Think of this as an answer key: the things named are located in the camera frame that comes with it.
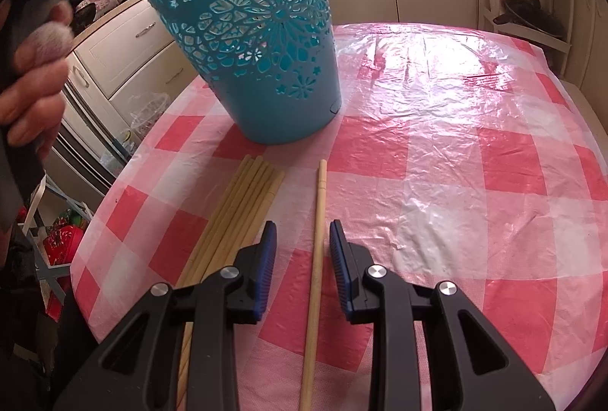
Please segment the person's left hand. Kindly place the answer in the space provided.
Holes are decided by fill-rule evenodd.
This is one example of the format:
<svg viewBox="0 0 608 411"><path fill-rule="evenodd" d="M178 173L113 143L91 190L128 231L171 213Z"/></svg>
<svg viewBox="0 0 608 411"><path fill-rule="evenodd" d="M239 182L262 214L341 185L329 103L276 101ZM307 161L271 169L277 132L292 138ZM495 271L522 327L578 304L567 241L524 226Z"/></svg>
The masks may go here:
<svg viewBox="0 0 608 411"><path fill-rule="evenodd" d="M45 159L54 144L65 111L62 90L68 78L73 12L62 0L47 21L19 45L11 60L17 80L1 93L1 126L13 148L29 143Z"/></svg>

